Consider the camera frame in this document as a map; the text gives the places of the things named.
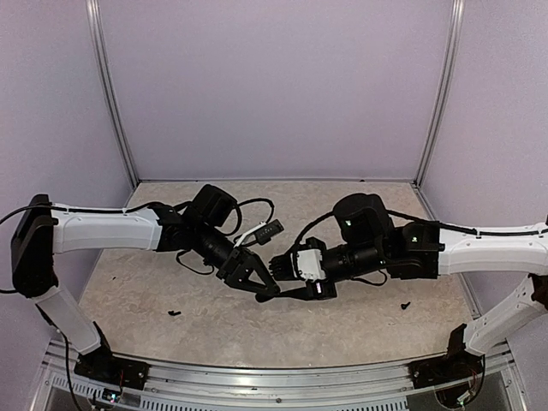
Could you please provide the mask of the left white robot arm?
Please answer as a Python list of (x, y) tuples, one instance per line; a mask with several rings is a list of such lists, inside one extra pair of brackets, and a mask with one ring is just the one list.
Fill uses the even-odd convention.
[(33, 301), (43, 316), (86, 355), (87, 368), (104, 381), (120, 372), (119, 360), (99, 327), (60, 284), (54, 257), (87, 249), (139, 249), (156, 253), (193, 251), (229, 287), (272, 297), (280, 292), (260, 256), (242, 240), (230, 241), (220, 227), (241, 205), (206, 184), (180, 205), (149, 202), (134, 208), (75, 208), (37, 194), (17, 210), (21, 220), (10, 243), (14, 292)]

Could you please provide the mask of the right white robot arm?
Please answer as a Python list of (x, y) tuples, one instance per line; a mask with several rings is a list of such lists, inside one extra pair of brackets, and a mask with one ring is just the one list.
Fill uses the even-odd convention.
[(547, 313), (547, 225), (524, 228), (468, 228), (408, 217), (396, 227), (396, 212), (376, 194), (350, 194), (318, 217), (336, 219), (344, 243), (328, 248), (300, 233), (294, 245), (274, 257), (270, 270), (278, 281), (305, 285), (285, 296), (303, 301), (334, 298), (336, 284), (361, 280), (384, 270), (396, 279), (436, 279), (467, 272), (523, 272), (519, 286), (494, 308), (450, 334), (438, 373), (455, 380), (473, 357)]

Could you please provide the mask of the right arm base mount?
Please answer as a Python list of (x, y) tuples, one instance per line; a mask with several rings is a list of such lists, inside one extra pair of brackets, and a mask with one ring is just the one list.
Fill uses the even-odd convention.
[(408, 364), (409, 376), (415, 389), (447, 384), (480, 375), (485, 368), (484, 356), (458, 354), (440, 355)]

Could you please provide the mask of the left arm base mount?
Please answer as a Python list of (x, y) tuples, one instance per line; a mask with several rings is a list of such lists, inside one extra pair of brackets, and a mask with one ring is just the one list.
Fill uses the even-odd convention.
[(111, 357), (93, 364), (78, 359), (76, 375), (122, 388), (144, 390), (150, 365), (144, 361)]

